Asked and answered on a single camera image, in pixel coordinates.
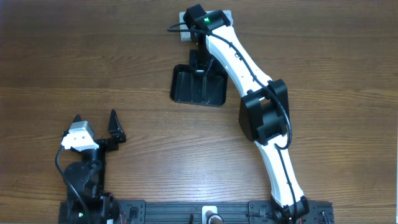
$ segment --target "wood grain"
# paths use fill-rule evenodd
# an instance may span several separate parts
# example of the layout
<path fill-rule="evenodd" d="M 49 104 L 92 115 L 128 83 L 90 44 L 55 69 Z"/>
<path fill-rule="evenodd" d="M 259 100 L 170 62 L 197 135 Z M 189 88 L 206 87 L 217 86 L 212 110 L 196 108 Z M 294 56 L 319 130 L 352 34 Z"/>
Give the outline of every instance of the wood grain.
<path fill-rule="evenodd" d="M 220 108 L 169 98 L 172 69 L 195 45 L 165 29 L 197 2 L 0 1 L 0 222 L 57 221 L 60 134 L 79 113 L 106 137 L 112 108 L 127 133 L 107 155 L 106 189 L 117 198 L 271 196 L 231 81 Z M 306 196 L 333 202 L 337 223 L 394 223 L 398 3 L 199 3 L 232 10 L 250 56 L 287 83 L 290 156 Z M 65 152 L 62 166 L 79 159 Z"/>

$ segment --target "cable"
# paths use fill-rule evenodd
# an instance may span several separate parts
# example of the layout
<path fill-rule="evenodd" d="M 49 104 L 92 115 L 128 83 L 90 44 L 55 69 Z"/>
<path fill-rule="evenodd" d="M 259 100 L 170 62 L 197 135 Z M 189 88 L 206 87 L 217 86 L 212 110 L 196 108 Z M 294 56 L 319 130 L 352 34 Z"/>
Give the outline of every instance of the cable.
<path fill-rule="evenodd" d="M 285 176 L 286 176 L 286 181 L 287 181 L 287 184 L 289 185 L 290 191 L 291 191 L 291 193 L 292 193 L 293 205 L 294 205 L 293 224 L 295 224 L 295 222 L 297 221 L 297 203 L 296 203 L 296 199 L 295 199 L 295 195 L 294 195 L 292 183 L 290 182 L 289 175 L 287 174 L 285 162 L 284 162 L 284 159 L 283 159 L 283 157 L 282 157 L 282 153 L 281 153 L 281 151 L 280 151 L 280 150 L 285 150 L 285 149 L 288 149 L 288 148 L 289 148 L 290 144 L 292 143 L 292 136 L 293 136 L 292 125 L 291 125 L 291 123 L 290 123 L 289 117 L 287 116 L 287 113 L 286 113 L 285 108 L 283 107 L 282 103 L 280 103 L 278 97 L 276 97 L 275 94 L 274 94 L 270 89 L 268 89 L 264 84 L 262 84 L 262 83 L 260 82 L 260 80 L 258 80 L 257 76 L 256 76 L 256 75 L 254 74 L 254 72 L 251 70 L 251 68 L 250 68 L 248 62 L 246 61 L 246 59 L 243 57 L 243 55 L 240 53 L 240 51 L 233 45 L 232 42 L 229 42 L 229 41 L 226 40 L 225 38 L 220 37 L 220 36 L 218 36 L 218 35 L 216 35 L 216 34 L 213 34 L 211 31 L 206 32 L 206 31 L 203 31 L 203 30 L 196 30 L 196 29 L 172 29 L 172 28 L 174 28 L 174 27 L 176 27 L 176 26 L 180 26 L 180 25 L 186 25 L 186 23 L 181 22 L 181 23 L 178 23 L 178 24 L 174 24 L 174 25 L 170 26 L 170 27 L 167 29 L 167 31 L 169 31 L 169 32 L 193 32 L 193 33 L 196 33 L 196 34 L 210 35 L 210 36 L 216 37 L 217 39 L 220 39 L 220 40 L 222 40 L 223 42 L 227 43 L 227 44 L 229 45 L 229 47 L 231 47 L 232 49 L 235 50 L 236 55 L 239 57 L 239 59 L 240 59 L 241 61 L 243 61 L 243 63 L 245 64 L 245 66 L 248 68 L 248 70 L 249 70 L 249 72 L 250 72 L 250 75 L 253 77 L 253 81 L 255 81 L 256 83 L 258 83 L 258 84 L 261 86 L 261 88 L 265 89 L 265 91 L 266 91 L 267 94 L 270 96 L 270 98 L 277 104 L 277 107 L 281 110 L 281 112 L 282 112 L 282 114 L 283 114 L 283 116 L 284 116 L 284 120 L 285 120 L 285 122 L 286 122 L 287 128 L 288 128 L 288 131 L 289 131 L 289 135 L 288 135 L 288 138 L 287 138 L 286 145 L 285 145 L 284 147 L 280 147 L 280 146 L 279 146 L 278 144 L 276 144 L 276 143 L 274 144 L 274 146 L 275 146 L 275 148 L 278 150 L 279 157 L 280 157 L 280 161 L 281 161 L 281 163 L 282 163 L 282 167 L 284 168 L 284 172 L 285 172 Z"/>
<path fill-rule="evenodd" d="M 83 199 L 80 197 L 79 193 L 76 191 L 76 189 L 72 186 L 72 184 L 70 183 L 70 181 L 68 180 L 68 178 L 66 177 L 65 173 L 63 172 L 63 170 L 60 167 L 59 164 L 59 158 L 60 158 L 60 154 L 62 152 L 62 150 L 64 150 L 64 146 L 60 147 L 60 150 L 58 150 L 57 155 L 55 156 L 55 166 L 57 166 L 58 171 L 60 172 L 64 183 L 67 185 L 67 187 L 69 189 L 72 190 L 72 192 L 75 194 L 77 200 L 81 203 L 81 206 L 83 207 L 85 213 L 86 213 L 86 219 L 87 219 L 87 224 L 90 224 L 90 213 L 88 211 L 88 207 L 86 205 L 86 203 L 83 201 Z"/>

